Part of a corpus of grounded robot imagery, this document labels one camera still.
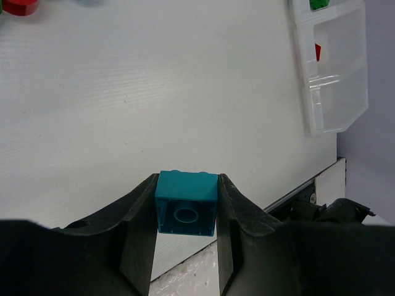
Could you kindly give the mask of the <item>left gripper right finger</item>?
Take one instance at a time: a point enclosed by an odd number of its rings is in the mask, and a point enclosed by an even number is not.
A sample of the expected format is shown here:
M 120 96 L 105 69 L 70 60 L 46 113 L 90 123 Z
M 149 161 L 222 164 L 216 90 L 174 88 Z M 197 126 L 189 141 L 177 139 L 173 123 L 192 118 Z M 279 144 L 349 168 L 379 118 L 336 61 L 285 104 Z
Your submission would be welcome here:
M 279 220 L 218 177 L 221 295 L 393 295 L 394 228 Z

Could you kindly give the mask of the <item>teal square lego brick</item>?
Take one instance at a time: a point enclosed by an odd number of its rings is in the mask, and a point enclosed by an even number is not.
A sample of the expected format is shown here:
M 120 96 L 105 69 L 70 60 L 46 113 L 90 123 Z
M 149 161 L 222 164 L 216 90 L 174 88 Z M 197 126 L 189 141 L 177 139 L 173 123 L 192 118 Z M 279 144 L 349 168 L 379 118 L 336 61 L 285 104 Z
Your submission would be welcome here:
M 154 194 L 158 232 L 212 237 L 218 205 L 218 176 L 161 171 Z

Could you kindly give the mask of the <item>small red lego brick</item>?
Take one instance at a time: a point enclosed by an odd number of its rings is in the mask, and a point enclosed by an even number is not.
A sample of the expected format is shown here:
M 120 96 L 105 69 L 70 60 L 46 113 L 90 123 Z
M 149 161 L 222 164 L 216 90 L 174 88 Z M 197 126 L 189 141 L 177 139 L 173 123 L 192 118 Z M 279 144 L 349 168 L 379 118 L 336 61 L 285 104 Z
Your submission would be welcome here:
M 320 61 L 321 51 L 322 51 L 321 45 L 315 43 L 315 55 L 316 55 L 316 61 L 317 62 Z

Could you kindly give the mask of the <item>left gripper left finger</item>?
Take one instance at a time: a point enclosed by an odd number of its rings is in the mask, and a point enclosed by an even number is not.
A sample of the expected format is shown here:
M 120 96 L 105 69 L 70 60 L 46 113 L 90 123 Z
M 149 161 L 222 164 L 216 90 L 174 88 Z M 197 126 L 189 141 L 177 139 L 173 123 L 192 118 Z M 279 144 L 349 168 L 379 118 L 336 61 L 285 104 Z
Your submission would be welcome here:
M 65 228 L 1 221 L 2 295 L 147 295 L 157 238 L 150 175 Z

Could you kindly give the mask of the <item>green square lego brick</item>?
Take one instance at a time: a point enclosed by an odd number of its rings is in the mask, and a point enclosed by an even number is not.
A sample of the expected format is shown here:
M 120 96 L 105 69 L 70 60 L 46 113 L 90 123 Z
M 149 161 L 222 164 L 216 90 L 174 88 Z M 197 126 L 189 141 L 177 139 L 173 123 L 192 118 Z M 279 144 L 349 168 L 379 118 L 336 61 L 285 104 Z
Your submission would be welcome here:
M 328 7 L 330 0 L 310 0 L 309 5 L 311 11 L 316 11 Z

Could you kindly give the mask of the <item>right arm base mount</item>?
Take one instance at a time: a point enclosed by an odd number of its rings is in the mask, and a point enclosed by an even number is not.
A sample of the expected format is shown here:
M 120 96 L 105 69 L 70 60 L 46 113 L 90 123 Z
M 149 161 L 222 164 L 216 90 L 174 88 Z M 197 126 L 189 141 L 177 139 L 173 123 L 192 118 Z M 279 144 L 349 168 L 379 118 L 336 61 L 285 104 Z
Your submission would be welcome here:
M 375 214 L 370 208 L 343 198 L 336 199 L 329 205 L 294 202 L 288 219 L 290 221 L 361 224 L 367 216 L 375 216 Z

